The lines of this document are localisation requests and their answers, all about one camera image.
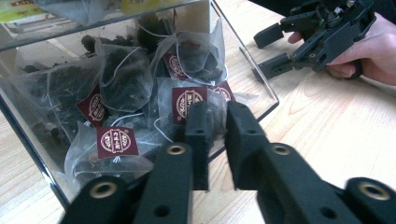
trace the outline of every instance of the tea bag label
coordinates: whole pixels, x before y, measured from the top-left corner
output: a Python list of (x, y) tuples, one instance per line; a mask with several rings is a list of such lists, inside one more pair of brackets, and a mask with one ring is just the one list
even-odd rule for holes
[(0, 1), (0, 11), (0, 23), (18, 22), (46, 13), (34, 0), (3, 0)]
[(96, 85), (90, 95), (78, 103), (77, 107), (93, 127), (102, 127), (106, 108), (102, 103), (99, 85)]
[(207, 100), (207, 87), (172, 89), (172, 111), (174, 123), (185, 124), (192, 104)]
[(178, 79), (187, 79), (188, 77), (183, 73), (181, 69), (180, 62), (176, 54), (165, 53), (163, 55), (163, 60), (165, 61), (166, 68), (168, 69), (169, 75)]
[(222, 81), (218, 85), (209, 88), (212, 91), (222, 95), (226, 101), (235, 101), (233, 92), (231, 91), (230, 85), (227, 81)]
[(121, 127), (96, 129), (98, 158), (139, 155), (134, 130)]

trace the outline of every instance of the logo on label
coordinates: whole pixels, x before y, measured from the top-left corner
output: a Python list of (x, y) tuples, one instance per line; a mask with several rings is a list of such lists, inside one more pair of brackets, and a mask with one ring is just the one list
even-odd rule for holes
[(204, 98), (198, 92), (185, 91), (183, 94), (177, 98), (177, 113), (185, 119), (187, 117), (188, 110), (190, 106), (196, 102), (203, 101)]
[(183, 71), (181, 70), (181, 66), (180, 66), (180, 63), (178, 62), (178, 59), (177, 59), (176, 55), (172, 55), (169, 58), (169, 66), (178, 75), (184, 75)]
[(105, 106), (102, 104), (100, 94), (95, 94), (90, 101), (90, 113), (93, 120), (102, 120), (105, 116)]
[(111, 153), (121, 153), (131, 145), (128, 130), (110, 129), (102, 135), (100, 140), (104, 150)]

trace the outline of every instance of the mesh tea bag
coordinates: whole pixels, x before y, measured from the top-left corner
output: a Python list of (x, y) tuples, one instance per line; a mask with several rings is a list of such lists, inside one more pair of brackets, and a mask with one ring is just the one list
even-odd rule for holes
[(134, 113), (149, 101), (152, 76), (141, 48), (97, 45), (105, 68), (100, 80), (103, 104), (110, 113)]
[(137, 25), (137, 41), (140, 46), (148, 50), (148, 54), (155, 52), (158, 43), (175, 33), (173, 13), (162, 11), (144, 15), (135, 21)]
[(70, 146), (69, 139), (50, 106), (48, 96), (48, 70), (9, 78), (13, 102), (27, 125), (60, 168)]
[(153, 167), (152, 162), (142, 156), (118, 156), (99, 160), (96, 141), (96, 130), (79, 122), (78, 135), (64, 162), (67, 182), (74, 193), (78, 193), (98, 176), (114, 175), (131, 182)]
[(154, 126), (148, 128), (147, 120), (143, 113), (120, 117), (111, 126), (126, 127), (134, 130), (139, 155), (144, 156), (152, 150), (158, 149), (166, 142), (166, 139)]
[[(227, 102), (225, 98), (210, 90), (206, 86), (199, 85), (197, 83), (191, 82), (190, 80), (178, 80), (172, 78), (158, 78), (159, 83), (159, 92), (161, 94), (158, 95), (158, 106), (159, 106), (159, 122), (160, 129), (165, 129), (169, 127), (173, 127), (171, 131), (176, 132), (180, 130), (180, 123), (175, 122), (175, 108), (177, 105), (174, 105), (174, 102), (179, 102), (176, 100), (175, 96), (173, 96), (172, 91), (173, 88), (196, 88), (203, 87), (203, 92), (205, 97), (202, 97), (201, 100), (207, 100), (209, 102), (209, 108), (207, 113), (211, 114), (213, 119), (213, 128), (214, 128), (214, 137), (216, 139), (222, 138), (225, 134), (225, 116), (227, 110)], [(182, 93), (181, 96), (187, 96), (188, 93)]]
[(97, 57), (52, 68), (48, 75), (47, 92), (51, 109), (70, 142), (78, 131), (78, 121), (86, 120), (76, 107), (97, 85), (102, 71)]
[(183, 73), (206, 85), (216, 85), (227, 78), (221, 20), (211, 34), (180, 32), (177, 57)]
[(175, 35), (170, 35), (166, 37), (155, 51), (155, 55), (151, 60), (149, 66), (151, 74), (153, 76), (153, 87), (148, 104), (146, 104), (143, 107), (143, 112), (145, 113), (145, 116), (148, 120), (149, 127), (151, 127), (154, 124), (154, 121), (159, 118), (159, 110), (158, 110), (159, 88), (158, 88), (157, 77), (170, 77), (165, 62), (163, 60), (163, 55), (165, 55), (165, 53), (167, 53), (169, 49), (174, 48), (176, 42), (177, 40)]

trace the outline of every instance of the light wooden surface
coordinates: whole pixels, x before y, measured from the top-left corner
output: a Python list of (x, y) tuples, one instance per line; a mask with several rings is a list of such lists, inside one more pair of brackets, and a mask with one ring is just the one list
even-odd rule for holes
[[(257, 49), (252, 37), (281, 19), (246, 0), (219, 0), (258, 63), (296, 46)], [(396, 91), (292, 71), (270, 80), (280, 106), (261, 125), (271, 142), (295, 147), (326, 181), (343, 187), (367, 176), (396, 189)], [(63, 209), (0, 116), (0, 223), (56, 223)], [(234, 191), (225, 154), (210, 164), (210, 191), (194, 193), (193, 223), (263, 223), (255, 192)]]

